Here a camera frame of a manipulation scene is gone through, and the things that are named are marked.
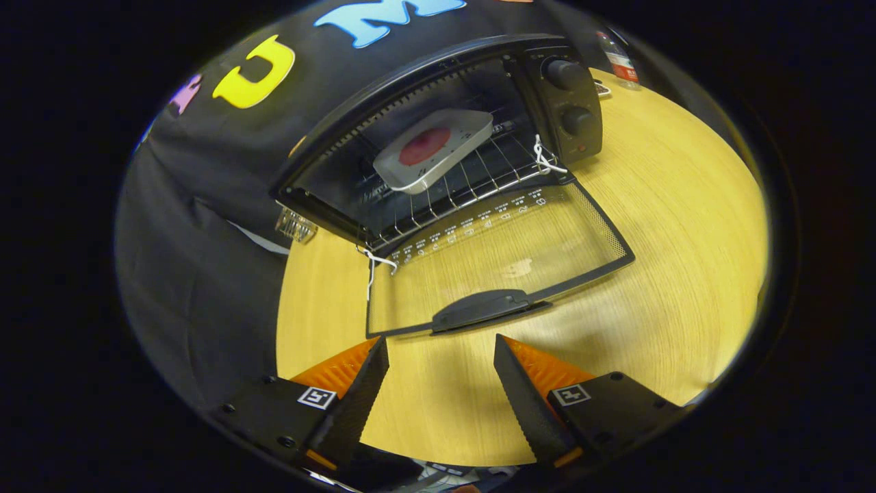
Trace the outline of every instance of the yellow letter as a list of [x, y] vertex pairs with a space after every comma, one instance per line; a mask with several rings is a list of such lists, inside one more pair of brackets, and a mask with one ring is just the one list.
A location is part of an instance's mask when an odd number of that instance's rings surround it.
[[292, 48], [278, 43], [276, 39], [275, 34], [246, 55], [246, 60], [260, 56], [271, 63], [271, 72], [265, 78], [258, 82], [247, 81], [240, 75], [240, 66], [234, 67], [216, 85], [213, 97], [221, 96], [232, 106], [241, 109], [251, 108], [268, 97], [283, 82], [295, 63], [295, 52]]

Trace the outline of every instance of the black knob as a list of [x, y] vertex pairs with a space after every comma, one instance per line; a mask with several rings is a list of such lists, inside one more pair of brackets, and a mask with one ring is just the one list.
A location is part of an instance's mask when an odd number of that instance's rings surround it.
[[593, 120], [593, 113], [590, 113], [581, 106], [572, 106], [562, 113], [560, 120], [563, 130], [572, 135], [581, 135], [587, 130], [587, 126]]
[[587, 70], [577, 63], [565, 60], [554, 60], [548, 63], [547, 80], [554, 86], [564, 89], [573, 90], [581, 87], [586, 87]]

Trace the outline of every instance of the wire rack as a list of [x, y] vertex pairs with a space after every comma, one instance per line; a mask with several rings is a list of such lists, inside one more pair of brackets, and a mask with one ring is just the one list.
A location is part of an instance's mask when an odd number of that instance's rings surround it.
[[[383, 211], [382, 224], [389, 225], [379, 231], [369, 248], [390, 245], [480, 200], [548, 174], [551, 169], [535, 159], [532, 144], [527, 146], [521, 140], [534, 143], [535, 135], [494, 133], [426, 191], [417, 195], [393, 194], [395, 200]], [[546, 148], [542, 152], [547, 162], [559, 165], [553, 153]]]

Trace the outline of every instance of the blue letter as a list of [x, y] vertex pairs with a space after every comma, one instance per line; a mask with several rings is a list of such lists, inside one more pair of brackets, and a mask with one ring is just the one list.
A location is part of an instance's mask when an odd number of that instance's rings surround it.
[[334, 24], [352, 36], [354, 48], [364, 48], [389, 34], [389, 27], [375, 27], [366, 20], [391, 24], [407, 24], [405, 3], [416, 7], [413, 12], [420, 17], [429, 17], [465, 6], [463, 0], [381, 0], [372, 4], [343, 5], [316, 19], [314, 25]]

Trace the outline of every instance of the table surface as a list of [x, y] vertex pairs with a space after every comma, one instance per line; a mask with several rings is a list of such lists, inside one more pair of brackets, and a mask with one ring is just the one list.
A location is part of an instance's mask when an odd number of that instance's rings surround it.
[[[534, 462], [492, 366], [497, 332], [594, 375], [623, 371], [679, 405], [741, 348], [768, 263], [757, 183], [683, 108], [591, 72], [612, 91], [601, 102], [603, 149], [566, 164], [636, 261], [531, 317], [439, 337], [390, 337], [390, 369], [363, 443], [461, 466]], [[368, 278], [367, 258], [328, 231], [293, 245], [279, 303], [279, 376], [364, 340]]]

